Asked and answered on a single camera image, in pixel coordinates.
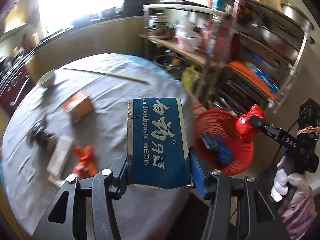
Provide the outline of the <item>pink white plastic bag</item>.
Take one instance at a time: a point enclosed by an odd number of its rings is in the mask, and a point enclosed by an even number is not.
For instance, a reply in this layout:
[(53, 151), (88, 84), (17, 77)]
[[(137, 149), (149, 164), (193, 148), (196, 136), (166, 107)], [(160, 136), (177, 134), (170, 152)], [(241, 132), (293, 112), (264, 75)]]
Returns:
[(212, 34), (212, 23), (205, 23), (203, 28), (198, 28), (187, 17), (182, 18), (176, 25), (176, 42), (183, 51), (207, 53), (207, 47)]

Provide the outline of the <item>dark plastic bag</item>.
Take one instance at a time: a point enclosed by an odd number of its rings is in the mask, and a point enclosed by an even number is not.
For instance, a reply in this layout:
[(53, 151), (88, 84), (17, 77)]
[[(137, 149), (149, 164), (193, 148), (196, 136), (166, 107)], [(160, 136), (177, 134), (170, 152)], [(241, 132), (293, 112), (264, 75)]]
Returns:
[(45, 116), (35, 122), (27, 133), (26, 143), (30, 148), (37, 144), (42, 152), (51, 155), (57, 145), (57, 136), (55, 133), (48, 132), (47, 126)]

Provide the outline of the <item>white ceramic bowl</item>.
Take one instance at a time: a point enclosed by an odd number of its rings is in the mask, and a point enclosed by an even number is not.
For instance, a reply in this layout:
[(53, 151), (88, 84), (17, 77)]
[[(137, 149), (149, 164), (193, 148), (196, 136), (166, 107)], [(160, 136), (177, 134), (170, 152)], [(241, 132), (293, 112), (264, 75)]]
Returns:
[(55, 70), (50, 70), (39, 79), (39, 85), (43, 88), (53, 87), (55, 82)]

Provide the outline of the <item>steel pot on shelf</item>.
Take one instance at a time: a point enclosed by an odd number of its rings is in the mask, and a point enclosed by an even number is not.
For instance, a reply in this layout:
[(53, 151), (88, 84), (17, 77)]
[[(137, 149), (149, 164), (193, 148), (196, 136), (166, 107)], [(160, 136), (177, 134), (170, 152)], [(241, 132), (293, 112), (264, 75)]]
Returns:
[(154, 37), (160, 40), (170, 40), (175, 35), (175, 27), (173, 27), (167, 15), (162, 12), (151, 14), (148, 18), (146, 27), (149, 37)]

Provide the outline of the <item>orange medicine box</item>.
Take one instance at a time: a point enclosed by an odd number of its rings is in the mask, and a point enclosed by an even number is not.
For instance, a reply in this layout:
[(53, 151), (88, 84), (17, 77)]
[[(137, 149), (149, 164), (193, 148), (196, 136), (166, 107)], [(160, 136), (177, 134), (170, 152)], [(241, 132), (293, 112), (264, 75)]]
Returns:
[(71, 122), (77, 124), (94, 109), (90, 94), (84, 90), (77, 92), (64, 105), (63, 110), (69, 115)]

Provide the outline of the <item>grey tablecloth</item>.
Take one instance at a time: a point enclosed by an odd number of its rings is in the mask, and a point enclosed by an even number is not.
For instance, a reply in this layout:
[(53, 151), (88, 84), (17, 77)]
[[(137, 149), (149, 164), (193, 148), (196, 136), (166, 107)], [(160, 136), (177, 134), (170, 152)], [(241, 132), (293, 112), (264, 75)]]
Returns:
[[(111, 72), (149, 83), (59, 68), (52, 88), (35, 86), (24, 98), (4, 133), (2, 167), (10, 207), (20, 226), (30, 235), (57, 193), (57, 188), (48, 180), (49, 155), (41, 152), (38, 146), (30, 148), (26, 143), (28, 130), (42, 117), (46, 117), (50, 132), (67, 135), (82, 147), (93, 146), (99, 169), (110, 167), (126, 153), (130, 99), (180, 98), (187, 138), (189, 142), (193, 140), (189, 93), (152, 62), (137, 56), (99, 54), (74, 61), (66, 67)], [(90, 94), (94, 111), (72, 124), (62, 107), (80, 90)]]

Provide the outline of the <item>blue toothpaste box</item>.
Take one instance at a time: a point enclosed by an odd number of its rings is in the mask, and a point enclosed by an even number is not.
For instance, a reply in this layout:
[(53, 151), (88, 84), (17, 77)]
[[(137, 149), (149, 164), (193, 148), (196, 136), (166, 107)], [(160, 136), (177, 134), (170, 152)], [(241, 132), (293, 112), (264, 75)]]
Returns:
[(130, 99), (126, 140), (130, 185), (170, 190), (190, 183), (188, 140), (179, 98)]

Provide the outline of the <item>black microwave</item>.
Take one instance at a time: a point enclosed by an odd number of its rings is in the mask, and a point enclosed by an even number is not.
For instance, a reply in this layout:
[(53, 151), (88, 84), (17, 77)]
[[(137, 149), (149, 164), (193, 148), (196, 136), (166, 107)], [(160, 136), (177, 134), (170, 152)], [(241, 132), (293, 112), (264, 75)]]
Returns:
[(152, 3), (153, 0), (123, 0), (123, 12), (141, 13), (144, 5)]

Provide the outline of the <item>red plastic basket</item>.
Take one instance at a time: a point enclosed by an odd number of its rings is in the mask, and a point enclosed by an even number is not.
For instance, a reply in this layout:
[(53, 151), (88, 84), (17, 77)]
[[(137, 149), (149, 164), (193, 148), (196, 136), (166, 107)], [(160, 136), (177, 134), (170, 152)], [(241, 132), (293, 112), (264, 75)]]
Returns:
[[(253, 143), (243, 142), (235, 124), (237, 118), (222, 110), (207, 110), (195, 119), (194, 146), (200, 157), (208, 161), (212, 168), (220, 169), (228, 176), (239, 175), (249, 168), (254, 158)], [(207, 133), (223, 143), (223, 146), (233, 153), (233, 160), (227, 165), (221, 165), (217, 160), (217, 154), (206, 148), (201, 134)]]

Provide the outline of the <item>metal storage shelf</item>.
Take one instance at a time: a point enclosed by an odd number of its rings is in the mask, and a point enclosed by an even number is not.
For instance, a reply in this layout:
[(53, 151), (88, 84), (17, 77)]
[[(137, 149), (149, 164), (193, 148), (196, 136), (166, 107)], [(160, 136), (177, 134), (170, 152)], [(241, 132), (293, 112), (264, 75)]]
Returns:
[[(297, 7), (283, 3), (276, 10), (256, 0), (232, 0), (225, 11), (181, 1), (147, 4), (144, 40), (188, 57), (200, 67), (194, 95), (206, 105), (242, 114), (253, 104), (276, 112), (284, 102), (314, 40), (314, 27)], [(151, 14), (162, 12), (175, 27), (187, 17), (198, 28), (212, 23), (207, 53), (178, 48), (176, 37), (148, 36)]]

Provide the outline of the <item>blue plastic bag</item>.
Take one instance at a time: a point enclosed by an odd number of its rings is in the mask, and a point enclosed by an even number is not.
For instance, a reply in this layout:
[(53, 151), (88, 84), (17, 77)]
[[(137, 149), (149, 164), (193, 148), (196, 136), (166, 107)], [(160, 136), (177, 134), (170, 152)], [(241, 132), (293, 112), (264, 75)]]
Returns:
[(201, 140), (206, 148), (206, 151), (215, 156), (215, 160), (220, 166), (227, 166), (234, 160), (234, 153), (217, 135), (209, 133), (201, 133)]

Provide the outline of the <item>maroon oven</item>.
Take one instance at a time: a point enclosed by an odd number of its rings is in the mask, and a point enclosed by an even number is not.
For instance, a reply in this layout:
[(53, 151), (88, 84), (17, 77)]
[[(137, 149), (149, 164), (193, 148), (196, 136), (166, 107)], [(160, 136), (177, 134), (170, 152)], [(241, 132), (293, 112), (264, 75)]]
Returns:
[(34, 86), (26, 66), (23, 65), (1, 92), (1, 107), (9, 117), (12, 117), (19, 104)]

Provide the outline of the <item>white rectangular carton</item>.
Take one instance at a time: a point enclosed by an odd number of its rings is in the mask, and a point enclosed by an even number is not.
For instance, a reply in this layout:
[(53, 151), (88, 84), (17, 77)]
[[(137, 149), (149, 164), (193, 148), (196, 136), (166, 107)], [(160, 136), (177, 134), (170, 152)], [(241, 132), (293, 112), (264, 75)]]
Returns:
[(52, 183), (60, 180), (61, 174), (63, 173), (73, 146), (73, 138), (66, 135), (62, 135), (59, 137), (54, 152), (52, 153), (51, 159), (47, 166), (47, 172), (49, 173), (48, 180)]

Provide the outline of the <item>orange snack wrapper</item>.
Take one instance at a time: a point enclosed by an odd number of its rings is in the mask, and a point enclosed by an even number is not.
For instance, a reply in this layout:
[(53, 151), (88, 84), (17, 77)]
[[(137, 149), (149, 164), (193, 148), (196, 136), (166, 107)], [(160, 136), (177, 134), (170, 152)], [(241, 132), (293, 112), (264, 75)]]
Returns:
[(79, 180), (94, 177), (98, 173), (94, 157), (95, 148), (91, 145), (86, 146), (85, 148), (76, 146), (74, 152), (79, 158), (79, 162), (73, 169), (73, 173), (76, 177)]

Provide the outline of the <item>long bamboo stick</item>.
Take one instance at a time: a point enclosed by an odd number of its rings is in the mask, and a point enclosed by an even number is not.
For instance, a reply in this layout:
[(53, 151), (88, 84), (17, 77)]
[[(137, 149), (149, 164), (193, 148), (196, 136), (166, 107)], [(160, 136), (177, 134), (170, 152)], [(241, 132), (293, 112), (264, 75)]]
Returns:
[(139, 79), (136, 77), (125, 76), (125, 75), (114, 74), (114, 73), (105, 72), (105, 71), (87, 70), (87, 69), (78, 69), (78, 68), (67, 68), (67, 67), (63, 67), (63, 69), (92, 73), (92, 74), (99, 74), (99, 75), (104, 75), (104, 76), (111, 76), (111, 77), (115, 77), (115, 78), (119, 78), (119, 79), (130, 80), (130, 81), (144, 83), (144, 84), (149, 83), (147, 80)]

